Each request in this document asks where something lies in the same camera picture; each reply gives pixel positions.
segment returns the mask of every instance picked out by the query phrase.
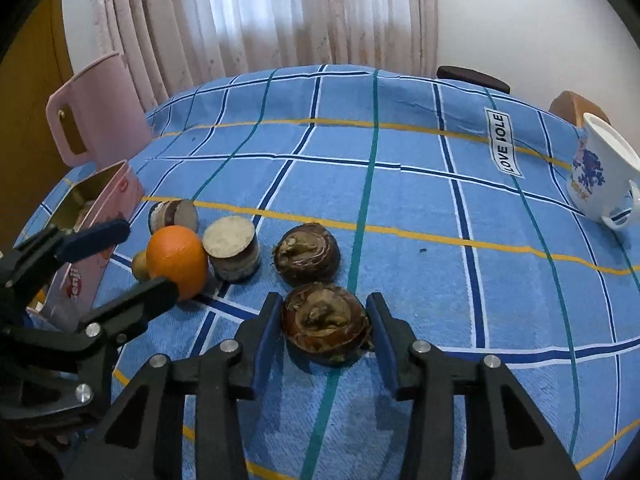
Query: blue checkered cloth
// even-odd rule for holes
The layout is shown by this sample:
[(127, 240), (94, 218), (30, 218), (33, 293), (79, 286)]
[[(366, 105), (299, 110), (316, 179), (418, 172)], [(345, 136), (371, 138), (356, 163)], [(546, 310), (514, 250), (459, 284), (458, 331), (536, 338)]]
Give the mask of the blue checkered cloth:
[[(485, 107), (510, 114), (524, 178), (492, 161)], [(156, 138), (131, 164), (152, 199), (133, 215), (95, 304), (134, 284), (130, 261), (149, 240), (153, 198), (196, 199), (200, 234), (230, 212), (247, 215), (262, 266), (248, 283), (205, 292), (151, 322), (124, 347), (114, 395), (149, 356), (202, 354), (233, 337), (269, 291), (286, 295), (271, 247), (315, 218), (340, 245), (339, 285), (363, 302), (382, 292), (419, 338), (452, 355), (499, 355), (583, 478), (604, 478), (620, 459), (635, 433), (623, 430), (640, 417), (632, 267), (640, 230), (616, 236), (568, 200), (581, 131), (477, 86), (326, 65), (216, 80), (174, 96), (149, 120)], [(69, 183), (93, 170), (72, 170), (23, 235), (41, 229)], [(455, 410), (460, 478), (463, 405)], [(373, 354), (340, 372), (301, 370), (280, 345), (264, 398), (241, 402), (239, 413), (252, 478), (398, 477), (410, 403), (388, 396)], [(184, 478), (192, 479), (191, 397), (184, 423)]]

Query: pink container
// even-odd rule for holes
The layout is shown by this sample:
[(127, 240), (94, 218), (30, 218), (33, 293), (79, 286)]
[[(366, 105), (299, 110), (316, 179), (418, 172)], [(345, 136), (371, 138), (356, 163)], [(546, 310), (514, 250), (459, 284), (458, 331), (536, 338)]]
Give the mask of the pink container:
[[(143, 195), (136, 173), (126, 161), (121, 161), (75, 184), (49, 223), (80, 230), (114, 218), (128, 220)], [(79, 212), (89, 201), (93, 204), (84, 219), (78, 221)], [(73, 265), (65, 264), (54, 275), (38, 314), (61, 330), (75, 330), (82, 314), (92, 307), (111, 253), (113, 247)]]
[[(60, 120), (69, 108), (86, 147), (79, 155), (71, 150)], [(92, 160), (101, 170), (137, 155), (152, 139), (131, 74), (117, 52), (63, 84), (49, 98), (47, 121), (62, 160), (72, 168)]]

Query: pink box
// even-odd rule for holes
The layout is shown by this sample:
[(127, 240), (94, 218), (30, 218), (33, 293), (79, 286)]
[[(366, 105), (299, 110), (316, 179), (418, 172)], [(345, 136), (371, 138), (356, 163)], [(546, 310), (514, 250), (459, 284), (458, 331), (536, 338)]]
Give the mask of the pink box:
[[(114, 218), (128, 220), (144, 192), (129, 163), (118, 162), (75, 184), (54, 211), (49, 224), (79, 230)], [(113, 249), (73, 265), (65, 264), (54, 275), (39, 315), (61, 330), (76, 330), (80, 317), (94, 303)]]

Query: plaid tablecloth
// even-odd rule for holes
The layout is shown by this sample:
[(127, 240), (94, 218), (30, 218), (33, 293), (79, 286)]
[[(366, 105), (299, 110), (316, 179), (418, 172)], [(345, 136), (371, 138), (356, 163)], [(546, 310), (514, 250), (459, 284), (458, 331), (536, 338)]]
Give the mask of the plaid tablecloth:
[[(511, 117), (523, 178), (497, 169), (485, 108)], [(232, 337), (266, 294), (287, 286), (271, 247), (318, 220), (342, 251), (336, 282), (362, 301), (384, 294), (396, 317), (450, 354), (507, 362), (585, 479), (602, 479), (640, 424), (640, 230), (615, 236), (568, 201), (582, 132), (500, 92), (358, 66), (313, 66), (221, 79), (149, 115), (157, 138), (132, 160), (148, 195), (113, 255), (96, 305), (134, 284), (147, 214), (191, 198), (200, 234), (236, 213), (262, 251), (246, 284), (176, 306), (128, 343), (114, 394), (146, 359), (201, 354)], [(37, 232), (72, 170), (23, 235)], [(343, 370), (297, 368), (278, 347), (261, 402), (240, 405), (254, 478), (394, 479), (410, 404), (384, 391), (373, 354)], [(456, 403), (454, 477), (465, 452)], [(184, 417), (184, 477), (194, 478), (194, 399)]]

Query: pink pitcher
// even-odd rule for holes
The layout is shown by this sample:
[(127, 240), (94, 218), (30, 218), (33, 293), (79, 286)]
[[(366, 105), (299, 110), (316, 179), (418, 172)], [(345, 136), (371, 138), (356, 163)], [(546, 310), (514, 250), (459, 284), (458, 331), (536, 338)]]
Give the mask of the pink pitcher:
[[(84, 153), (69, 146), (60, 121), (70, 108)], [(122, 56), (113, 52), (94, 61), (55, 92), (47, 103), (47, 121), (66, 165), (94, 161), (101, 170), (137, 155), (152, 139), (136, 88)]]

